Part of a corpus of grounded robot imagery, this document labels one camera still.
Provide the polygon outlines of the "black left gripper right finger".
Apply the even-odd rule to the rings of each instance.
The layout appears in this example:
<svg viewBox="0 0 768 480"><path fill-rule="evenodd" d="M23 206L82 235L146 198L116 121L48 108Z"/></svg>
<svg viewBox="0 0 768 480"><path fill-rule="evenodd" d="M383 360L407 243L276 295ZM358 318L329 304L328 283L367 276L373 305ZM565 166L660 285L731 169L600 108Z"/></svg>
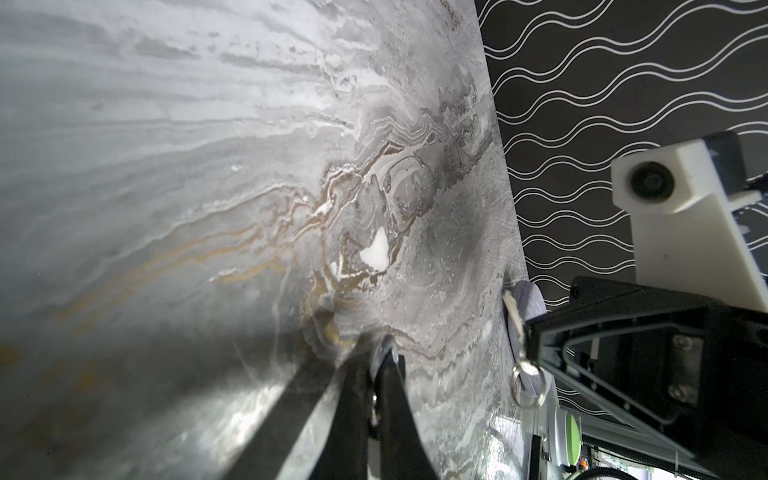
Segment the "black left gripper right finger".
<svg viewBox="0 0 768 480"><path fill-rule="evenodd" d="M399 363L388 353L378 369L377 435L382 479L437 479L410 409Z"/></svg>

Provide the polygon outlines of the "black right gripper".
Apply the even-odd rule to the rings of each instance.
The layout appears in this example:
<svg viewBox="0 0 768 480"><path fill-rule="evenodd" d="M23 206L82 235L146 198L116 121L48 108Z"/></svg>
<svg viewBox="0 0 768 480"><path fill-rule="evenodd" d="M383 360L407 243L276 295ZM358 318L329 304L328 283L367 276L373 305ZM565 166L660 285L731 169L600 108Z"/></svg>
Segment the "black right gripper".
<svg viewBox="0 0 768 480"><path fill-rule="evenodd" d="M723 479L767 475L767 316L579 276L534 320L528 359Z"/></svg>

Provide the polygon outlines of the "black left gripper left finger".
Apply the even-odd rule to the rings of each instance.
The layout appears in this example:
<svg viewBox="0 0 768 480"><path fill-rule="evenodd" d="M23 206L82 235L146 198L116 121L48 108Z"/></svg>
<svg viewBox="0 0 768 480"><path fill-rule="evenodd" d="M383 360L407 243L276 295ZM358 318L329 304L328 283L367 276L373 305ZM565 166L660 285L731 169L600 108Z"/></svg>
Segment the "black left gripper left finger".
<svg viewBox="0 0 768 480"><path fill-rule="evenodd" d="M327 440L310 479L366 479L373 390L369 361L357 356L346 375Z"/></svg>

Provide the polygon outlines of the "black padlock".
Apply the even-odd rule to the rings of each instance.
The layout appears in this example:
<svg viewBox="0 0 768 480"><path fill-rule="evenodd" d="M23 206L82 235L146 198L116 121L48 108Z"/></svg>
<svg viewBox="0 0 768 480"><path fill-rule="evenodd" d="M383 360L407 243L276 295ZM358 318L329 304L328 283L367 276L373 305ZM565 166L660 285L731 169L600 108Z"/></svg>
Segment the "black padlock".
<svg viewBox="0 0 768 480"><path fill-rule="evenodd" d="M379 417L377 413L378 394L376 393L376 379L379 370L384 364L387 357L391 357L396 366L399 365L399 353L397 342L393 335L385 334L380 337L376 343L375 348L372 350L369 363L369 379L372 388L372 402L371 402L371 416L369 420L369 427L371 430L375 430L378 427Z"/></svg>

